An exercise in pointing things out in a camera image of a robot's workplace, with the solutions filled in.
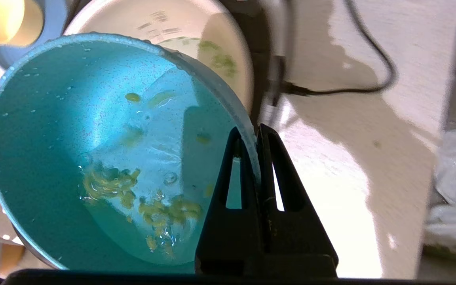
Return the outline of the green rice grains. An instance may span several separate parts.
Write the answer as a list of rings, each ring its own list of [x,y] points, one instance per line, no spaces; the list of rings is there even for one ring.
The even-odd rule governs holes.
[[[88,123],[76,162],[103,230],[124,215],[159,264],[197,245],[235,121],[214,83],[179,54],[90,40],[81,44]]]

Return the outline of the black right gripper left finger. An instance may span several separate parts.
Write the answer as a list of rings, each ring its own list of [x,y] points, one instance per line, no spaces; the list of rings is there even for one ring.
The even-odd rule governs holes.
[[[239,154],[240,209],[226,204]],[[237,128],[230,131],[217,182],[195,252],[195,273],[210,276],[244,276],[257,271],[255,259],[262,253],[257,182],[247,148]]]

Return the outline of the teal bowl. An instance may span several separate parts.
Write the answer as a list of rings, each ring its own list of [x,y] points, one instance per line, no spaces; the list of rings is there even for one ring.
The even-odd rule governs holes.
[[[143,246],[137,246],[137,231],[124,215],[108,217],[112,225],[107,226],[107,233],[91,213],[94,207],[85,202],[76,147],[83,142],[79,134],[91,128],[83,126],[90,120],[81,94],[87,76],[80,48],[90,40],[104,38],[110,43],[120,40],[136,47],[149,44],[163,48],[116,34],[63,36],[28,52],[0,79],[0,203],[23,240],[54,267],[192,273],[196,247],[183,262],[159,264],[144,255]],[[214,83],[260,181],[255,132],[233,90],[199,61],[165,50],[171,57],[179,54],[178,62],[184,57],[187,67],[196,68]]]

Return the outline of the white inner pot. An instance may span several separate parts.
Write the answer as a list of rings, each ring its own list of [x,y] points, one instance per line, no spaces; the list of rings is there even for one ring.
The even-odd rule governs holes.
[[[249,47],[218,0],[90,0],[65,35],[89,32],[150,40],[197,59],[228,83],[251,111],[255,80]]]

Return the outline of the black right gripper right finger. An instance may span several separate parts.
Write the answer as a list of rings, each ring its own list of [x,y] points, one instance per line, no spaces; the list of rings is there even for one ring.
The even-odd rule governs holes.
[[[278,133],[260,124],[258,196],[264,268],[275,277],[337,277],[337,253]]]

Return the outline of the blue plate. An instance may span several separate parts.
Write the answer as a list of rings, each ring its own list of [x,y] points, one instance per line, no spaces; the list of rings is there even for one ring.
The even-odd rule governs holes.
[[[60,37],[69,23],[70,12],[75,0],[32,0],[40,7],[44,16],[43,28],[38,39],[26,47],[0,46],[0,67],[8,69],[16,60],[30,50]]]

